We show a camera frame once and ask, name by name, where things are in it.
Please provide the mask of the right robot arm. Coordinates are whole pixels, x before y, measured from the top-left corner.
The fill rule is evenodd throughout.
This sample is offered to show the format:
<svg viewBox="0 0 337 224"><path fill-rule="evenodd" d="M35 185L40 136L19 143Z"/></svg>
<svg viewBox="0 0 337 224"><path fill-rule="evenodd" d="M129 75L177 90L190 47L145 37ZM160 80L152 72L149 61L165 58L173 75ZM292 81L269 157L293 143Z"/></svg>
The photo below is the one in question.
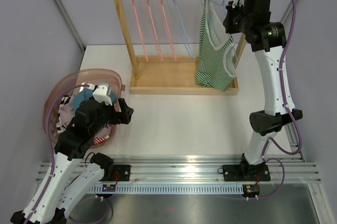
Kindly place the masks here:
<svg viewBox="0 0 337 224"><path fill-rule="evenodd" d="M229 34L242 33L259 64L264 89L264 109L249 116L253 134L237 165L223 165L225 181L269 181L264 160L270 140L282 127L303 117L291 99L282 55L286 34L282 23L270 21L271 0L233 0L223 22Z"/></svg>

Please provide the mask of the red white striped tank top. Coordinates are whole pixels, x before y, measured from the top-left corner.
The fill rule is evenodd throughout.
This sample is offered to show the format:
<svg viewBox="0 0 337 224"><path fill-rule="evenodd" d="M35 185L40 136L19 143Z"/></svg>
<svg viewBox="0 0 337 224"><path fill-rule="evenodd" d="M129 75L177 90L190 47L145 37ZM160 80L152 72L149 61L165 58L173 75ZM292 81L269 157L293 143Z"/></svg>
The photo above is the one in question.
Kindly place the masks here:
<svg viewBox="0 0 337 224"><path fill-rule="evenodd" d="M103 137L95 137L94 138L94 146L99 146L101 144L104 144L109 138L110 138L109 135L105 135Z"/></svg>

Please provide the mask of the green white striped tank top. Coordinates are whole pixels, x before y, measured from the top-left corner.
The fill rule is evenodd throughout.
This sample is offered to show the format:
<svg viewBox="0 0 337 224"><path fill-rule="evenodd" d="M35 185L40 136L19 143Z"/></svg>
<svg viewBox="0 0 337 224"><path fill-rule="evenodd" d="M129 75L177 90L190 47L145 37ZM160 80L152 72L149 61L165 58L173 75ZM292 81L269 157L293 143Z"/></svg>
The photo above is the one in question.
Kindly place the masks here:
<svg viewBox="0 0 337 224"><path fill-rule="evenodd" d="M195 83L226 91L236 77L232 57L235 43L218 18L211 0L203 0Z"/></svg>

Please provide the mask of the black white striped tank top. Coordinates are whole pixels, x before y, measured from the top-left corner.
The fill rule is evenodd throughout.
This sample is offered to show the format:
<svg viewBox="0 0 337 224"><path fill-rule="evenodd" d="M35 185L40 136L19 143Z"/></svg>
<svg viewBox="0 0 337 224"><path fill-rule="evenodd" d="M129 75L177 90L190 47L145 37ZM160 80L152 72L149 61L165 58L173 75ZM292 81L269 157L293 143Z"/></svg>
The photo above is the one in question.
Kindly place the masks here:
<svg viewBox="0 0 337 224"><path fill-rule="evenodd" d="M70 100L71 100L71 96L69 95L64 95L62 98L61 98L61 101L60 101L60 105L59 105L59 108L58 108L58 121L56 123L56 130L57 130L57 133L62 133L66 127L63 126L62 122L61 122L61 108L65 105L67 105Z"/></svg>

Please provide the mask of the dusty pink tank top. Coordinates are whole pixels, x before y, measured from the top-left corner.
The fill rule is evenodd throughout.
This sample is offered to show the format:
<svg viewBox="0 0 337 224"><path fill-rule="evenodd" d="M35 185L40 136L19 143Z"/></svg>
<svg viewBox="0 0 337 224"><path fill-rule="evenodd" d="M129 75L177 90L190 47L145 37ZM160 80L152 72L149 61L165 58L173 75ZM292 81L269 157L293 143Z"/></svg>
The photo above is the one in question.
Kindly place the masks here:
<svg viewBox="0 0 337 224"><path fill-rule="evenodd" d="M60 122L63 127L67 127L75 116L72 103L68 103L60 108Z"/></svg>

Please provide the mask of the light blue wire hanger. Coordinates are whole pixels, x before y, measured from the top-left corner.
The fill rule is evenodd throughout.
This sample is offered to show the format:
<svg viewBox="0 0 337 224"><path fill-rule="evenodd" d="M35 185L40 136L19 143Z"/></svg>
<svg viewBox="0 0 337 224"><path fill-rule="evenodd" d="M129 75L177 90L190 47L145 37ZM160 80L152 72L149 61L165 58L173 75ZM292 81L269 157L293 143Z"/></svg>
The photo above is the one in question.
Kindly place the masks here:
<svg viewBox="0 0 337 224"><path fill-rule="evenodd" d="M223 10L224 14L227 13L227 10L225 9L225 0L222 0L221 3L217 3L217 2L215 2L213 0L210 0L210 2L213 3L213 4L215 4L215 5L217 5L217 6L222 7L222 10ZM238 60L237 53L236 53L235 50L232 50L232 51L234 53L233 57L232 57L232 61L233 61L233 63L237 63L237 60Z"/></svg>
<svg viewBox="0 0 337 224"><path fill-rule="evenodd" d="M191 47L189 45L189 42L188 42L186 29L185 29L185 26L184 26L184 22L183 22L183 18L182 18L180 9L179 9L178 4L177 4L177 0L166 0L166 2L168 4L168 9L169 9L169 12L171 14L173 23L174 23L175 27L177 28L178 33L180 35L181 41L182 41L190 59L193 60L194 54L193 54L192 49L191 49Z"/></svg>

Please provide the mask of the pink wire hanger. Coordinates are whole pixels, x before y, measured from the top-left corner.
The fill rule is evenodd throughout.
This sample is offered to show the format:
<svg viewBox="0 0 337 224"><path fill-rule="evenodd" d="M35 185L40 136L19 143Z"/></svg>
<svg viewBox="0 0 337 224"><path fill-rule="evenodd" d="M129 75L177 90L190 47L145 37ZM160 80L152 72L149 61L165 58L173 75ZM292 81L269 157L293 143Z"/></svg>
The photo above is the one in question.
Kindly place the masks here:
<svg viewBox="0 0 337 224"><path fill-rule="evenodd" d="M136 26L137 26L137 29L138 29L138 34L139 34L140 41L141 41L143 51L144 51L144 55L145 55L145 60L148 63L148 54L147 54L147 50L146 50L145 43L144 43L143 32L142 32L140 21L139 21L139 18L138 18L135 0L131 0L131 3L132 3L132 8L133 8L133 12L134 12L135 20L136 20Z"/></svg>
<svg viewBox="0 0 337 224"><path fill-rule="evenodd" d="M145 13L145 16L147 18L147 23L148 23L149 30L151 32L151 35L152 35L152 38L153 38L153 41L154 41L154 45L155 45L157 54L160 58L160 62L163 63L164 57L163 57L161 47L160 47L159 41L158 41L158 35L157 35L157 30L156 30L154 16L153 16L153 13L152 13L150 0L142 0L142 4L143 4L144 13Z"/></svg>
<svg viewBox="0 0 337 224"><path fill-rule="evenodd" d="M165 11L165 7L164 7L164 0L157 0L158 1L158 5L162 14L162 19L163 19L163 24L164 24L164 28L165 28L165 32L166 32L166 36L170 45L170 49L172 52L172 56L173 56L173 60L174 62L177 62L177 56L176 56L176 52L173 46L173 41L172 41L172 36L171 36L171 31L170 31L170 27L167 21L167 17L166 17L166 11Z"/></svg>

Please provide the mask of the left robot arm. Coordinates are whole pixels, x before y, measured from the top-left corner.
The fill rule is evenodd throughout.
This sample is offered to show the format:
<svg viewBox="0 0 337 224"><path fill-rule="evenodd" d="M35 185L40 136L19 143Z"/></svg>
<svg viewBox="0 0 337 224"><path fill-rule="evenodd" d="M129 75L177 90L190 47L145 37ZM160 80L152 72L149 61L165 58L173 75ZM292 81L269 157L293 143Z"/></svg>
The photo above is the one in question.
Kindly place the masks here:
<svg viewBox="0 0 337 224"><path fill-rule="evenodd" d="M73 170L93 146L95 135L108 124L129 124L133 108L123 98L121 110L114 105L88 99L80 103L75 116L54 147L53 159L41 185L25 209L13 213L11 223L66 223L71 212L98 181L114 174L114 160L95 154L85 170L69 185Z"/></svg>

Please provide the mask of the teal blue tank top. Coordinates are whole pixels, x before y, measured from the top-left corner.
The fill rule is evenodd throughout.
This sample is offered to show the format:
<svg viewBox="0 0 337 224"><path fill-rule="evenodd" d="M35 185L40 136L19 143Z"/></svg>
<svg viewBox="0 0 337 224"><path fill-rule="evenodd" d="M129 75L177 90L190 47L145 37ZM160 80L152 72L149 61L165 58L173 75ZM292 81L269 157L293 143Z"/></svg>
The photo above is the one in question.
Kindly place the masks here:
<svg viewBox="0 0 337 224"><path fill-rule="evenodd" d="M83 89L81 92L79 92L73 99L72 99L72 107L73 110L76 111L79 106L80 103L90 99L93 96L93 90L85 88Z"/></svg>

